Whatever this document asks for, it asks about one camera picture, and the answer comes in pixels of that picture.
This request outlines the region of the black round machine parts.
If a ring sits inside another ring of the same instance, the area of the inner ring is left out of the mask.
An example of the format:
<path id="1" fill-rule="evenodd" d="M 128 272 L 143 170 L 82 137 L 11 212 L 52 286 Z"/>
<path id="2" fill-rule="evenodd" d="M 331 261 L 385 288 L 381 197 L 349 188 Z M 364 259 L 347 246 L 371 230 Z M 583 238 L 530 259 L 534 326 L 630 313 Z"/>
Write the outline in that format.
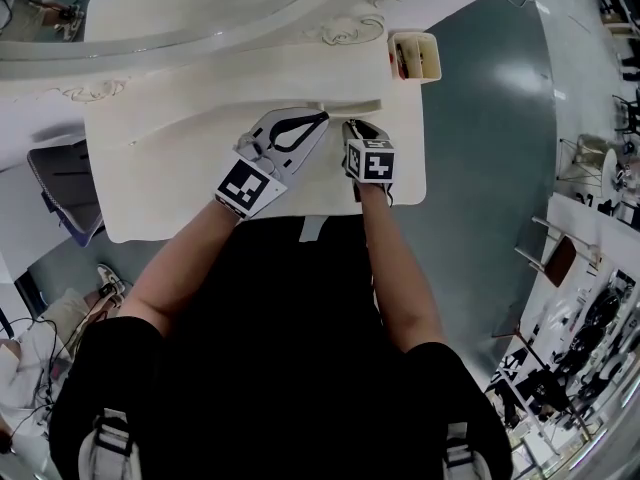
<path id="1" fill-rule="evenodd" d="M 635 280 L 615 271 L 589 306 L 568 350 L 554 358 L 554 375 L 578 408 L 592 405 L 634 361 L 633 349 L 640 343 L 635 287 Z"/>

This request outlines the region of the cream ornate dressing table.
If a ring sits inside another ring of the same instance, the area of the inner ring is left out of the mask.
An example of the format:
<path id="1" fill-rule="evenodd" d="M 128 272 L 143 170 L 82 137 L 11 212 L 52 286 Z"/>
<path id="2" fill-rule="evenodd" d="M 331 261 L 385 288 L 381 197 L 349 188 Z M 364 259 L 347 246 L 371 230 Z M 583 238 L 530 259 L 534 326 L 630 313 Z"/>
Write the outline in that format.
<path id="1" fill-rule="evenodd" d="M 267 112 L 309 101 L 381 100 L 361 119 L 396 149 L 398 205 L 426 194 L 421 85 L 392 77 L 384 39 L 352 46 L 306 43 L 213 55 L 127 81 L 85 107 L 95 189 L 109 238 L 173 237 L 214 195 L 239 137 Z M 344 119 L 331 119 L 292 190 L 265 217 L 359 212 L 341 162 Z"/>

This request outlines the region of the person's left forearm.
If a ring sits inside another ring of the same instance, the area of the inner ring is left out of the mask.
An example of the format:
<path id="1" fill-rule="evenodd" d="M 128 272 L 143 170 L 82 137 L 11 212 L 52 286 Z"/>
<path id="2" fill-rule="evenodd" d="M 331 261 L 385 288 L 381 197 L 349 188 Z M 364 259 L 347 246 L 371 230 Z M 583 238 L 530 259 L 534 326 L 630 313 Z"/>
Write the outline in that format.
<path id="1" fill-rule="evenodd" d="M 216 201 L 207 204 L 145 267 L 118 315 L 151 324 L 165 336 L 205 281 L 239 222 Z"/>

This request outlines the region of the cream organizer box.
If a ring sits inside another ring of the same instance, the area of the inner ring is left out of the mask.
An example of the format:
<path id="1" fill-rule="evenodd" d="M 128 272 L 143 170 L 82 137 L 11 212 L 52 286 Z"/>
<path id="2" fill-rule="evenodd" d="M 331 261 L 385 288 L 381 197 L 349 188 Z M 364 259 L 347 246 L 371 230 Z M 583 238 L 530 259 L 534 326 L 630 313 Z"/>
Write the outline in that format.
<path id="1" fill-rule="evenodd" d="M 396 64 L 392 77 L 420 84 L 437 82 L 442 77 L 437 39 L 420 30 L 397 30 L 388 34 L 388 51 Z"/>

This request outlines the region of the person's right forearm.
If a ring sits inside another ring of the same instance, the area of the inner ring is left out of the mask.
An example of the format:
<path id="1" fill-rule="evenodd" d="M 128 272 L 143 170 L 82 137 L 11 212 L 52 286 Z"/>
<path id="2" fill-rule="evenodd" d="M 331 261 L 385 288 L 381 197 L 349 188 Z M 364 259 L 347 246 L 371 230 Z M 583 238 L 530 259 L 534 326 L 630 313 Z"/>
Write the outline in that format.
<path id="1" fill-rule="evenodd" d="M 394 219 L 383 189 L 357 185 L 376 298 L 393 343 L 402 351 L 446 342 L 430 284 Z"/>

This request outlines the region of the blue chair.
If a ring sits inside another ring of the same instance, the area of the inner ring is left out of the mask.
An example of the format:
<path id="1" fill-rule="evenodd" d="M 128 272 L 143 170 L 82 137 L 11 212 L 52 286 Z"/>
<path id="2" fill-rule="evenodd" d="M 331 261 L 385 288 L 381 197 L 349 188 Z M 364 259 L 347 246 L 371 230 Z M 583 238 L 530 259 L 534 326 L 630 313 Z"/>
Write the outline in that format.
<path id="1" fill-rule="evenodd" d="M 86 141 L 31 150 L 27 161 L 49 212 L 86 247 L 104 228 Z"/>

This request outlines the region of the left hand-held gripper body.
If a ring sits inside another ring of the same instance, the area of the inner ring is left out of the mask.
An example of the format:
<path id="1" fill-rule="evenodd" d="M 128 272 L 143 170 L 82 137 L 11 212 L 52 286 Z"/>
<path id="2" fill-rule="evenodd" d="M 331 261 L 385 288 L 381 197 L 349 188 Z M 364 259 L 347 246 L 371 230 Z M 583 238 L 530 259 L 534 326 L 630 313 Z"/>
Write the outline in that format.
<path id="1" fill-rule="evenodd" d="M 276 162 L 254 139 L 240 138 L 223 166 L 215 199 L 239 218 L 253 218 L 287 191 Z"/>

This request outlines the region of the white ornate oval mirror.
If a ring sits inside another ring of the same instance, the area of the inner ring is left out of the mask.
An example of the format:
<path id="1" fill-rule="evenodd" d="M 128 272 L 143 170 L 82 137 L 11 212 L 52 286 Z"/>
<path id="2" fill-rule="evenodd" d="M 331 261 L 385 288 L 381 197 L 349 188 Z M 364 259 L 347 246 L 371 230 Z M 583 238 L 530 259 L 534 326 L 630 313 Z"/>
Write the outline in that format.
<path id="1" fill-rule="evenodd" d="M 362 107 L 393 82 L 390 1 L 402 0 L 89 0 L 78 42 L 0 40 L 0 105 L 54 90 L 83 103 Z"/>

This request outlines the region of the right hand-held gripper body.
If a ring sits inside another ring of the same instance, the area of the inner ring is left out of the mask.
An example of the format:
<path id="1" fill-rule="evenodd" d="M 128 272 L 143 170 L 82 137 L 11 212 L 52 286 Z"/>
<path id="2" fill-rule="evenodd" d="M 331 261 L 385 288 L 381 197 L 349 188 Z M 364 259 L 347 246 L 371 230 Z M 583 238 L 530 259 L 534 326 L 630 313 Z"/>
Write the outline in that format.
<path id="1" fill-rule="evenodd" d="M 389 140 L 349 139 L 343 167 L 361 183 L 389 184 L 394 181 L 396 150 Z"/>

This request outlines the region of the brown seat metal chair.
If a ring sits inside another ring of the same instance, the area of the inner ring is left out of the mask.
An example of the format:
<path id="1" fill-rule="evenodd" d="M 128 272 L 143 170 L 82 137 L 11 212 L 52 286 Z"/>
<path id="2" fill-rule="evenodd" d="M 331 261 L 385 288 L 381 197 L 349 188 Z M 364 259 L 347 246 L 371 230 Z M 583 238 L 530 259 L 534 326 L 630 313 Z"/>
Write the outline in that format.
<path id="1" fill-rule="evenodd" d="M 531 220 L 549 231 L 547 237 L 553 242 L 551 252 L 546 258 L 536 259 L 518 246 L 514 250 L 528 261 L 530 267 L 543 274 L 554 287 L 561 286 L 578 257 L 586 260 L 591 267 L 598 266 L 602 255 L 597 245 L 590 244 L 538 216 L 533 216 Z"/>

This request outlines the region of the person's black clothing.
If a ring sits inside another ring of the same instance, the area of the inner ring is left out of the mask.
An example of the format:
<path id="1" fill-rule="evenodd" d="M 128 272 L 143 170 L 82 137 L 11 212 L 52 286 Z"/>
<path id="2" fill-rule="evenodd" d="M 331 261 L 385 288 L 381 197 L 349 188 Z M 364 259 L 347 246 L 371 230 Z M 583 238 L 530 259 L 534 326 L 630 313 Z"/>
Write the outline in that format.
<path id="1" fill-rule="evenodd" d="M 87 328 L 50 420 L 63 480 L 104 409 L 125 414 L 144 480 L 442 480 L 452 423 L 511 480 L 505 429 L 458 355 L 392 344 L 361 218 L 305 243 L 302 225 L 240 224 L 167 335 L 133 317 Z"/>

